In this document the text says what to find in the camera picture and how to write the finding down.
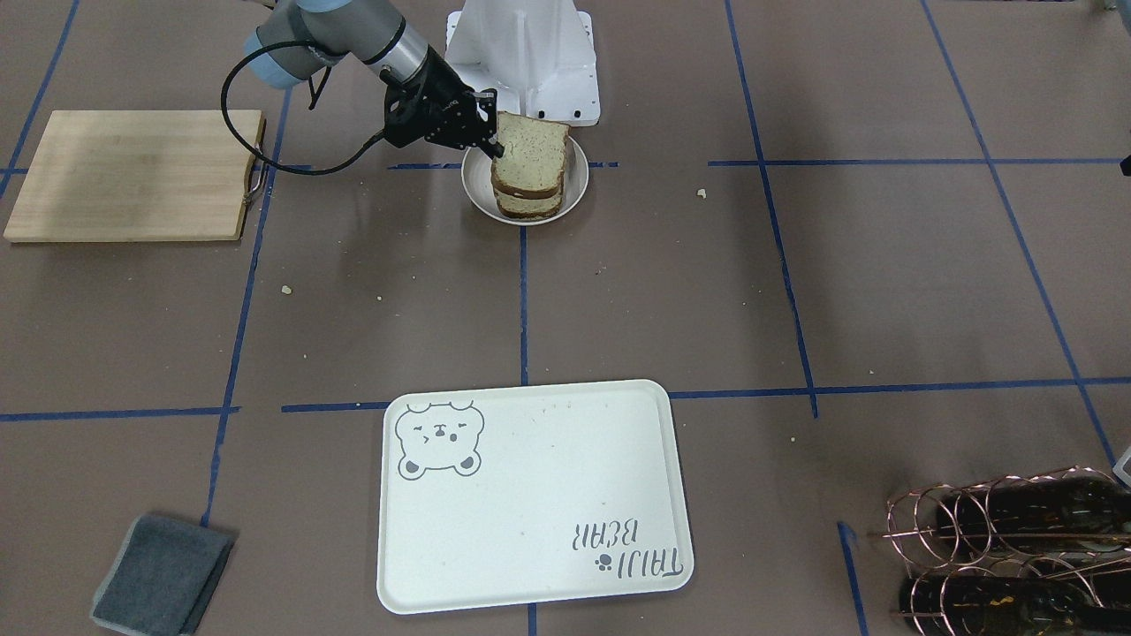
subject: rectangular tray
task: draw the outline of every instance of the rectangular tray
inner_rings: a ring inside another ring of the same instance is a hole
[[[402,614],[672,591],[694,569],[650,380],[397,398],[378,525],[378,596]]]

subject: bread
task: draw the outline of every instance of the bread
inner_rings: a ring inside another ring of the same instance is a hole
[[[502,192],[495,192],[499,212],[510,218],[537,221],[550,218],[562,208],[562,194],[551,195],[547,199],[520,199]]]
[[[491,162],[491,186],[497,192],[519,199],[561,194],[569,126],[500,112],[498,136],[503,156]]]

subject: bear drawing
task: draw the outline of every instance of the bear drawing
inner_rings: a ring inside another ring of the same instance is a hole
[[[476,446],[481,432],[483,413],[472,404],[429,404],[423,410],[409,406],[396,423],[404,453],[397,472],[407,480],[417,480],[425,471],[447,469],[470,476],[480,470]]]

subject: wine bottle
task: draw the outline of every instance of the wine bottle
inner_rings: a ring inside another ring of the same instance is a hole
[[[992,534],[991,551],[1111,552],[1131,545],[1131,493],[1094,475],[1019,482],[943,498],[936,533],[953,538],[956,521],[966,548]]]
[[[950,630],[958,636],[1131,635],[1131,611],[1098,608],[1079,587],[1044,578],[908,579],[899,607],[907,624],[926,636],[950,636]]]

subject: gray cloth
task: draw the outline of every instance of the gray cloth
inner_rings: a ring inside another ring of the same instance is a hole
[[[233,540],[183,522],[143,515],[130,526],[90,618],[131,636],[192,634],[219,582]]]

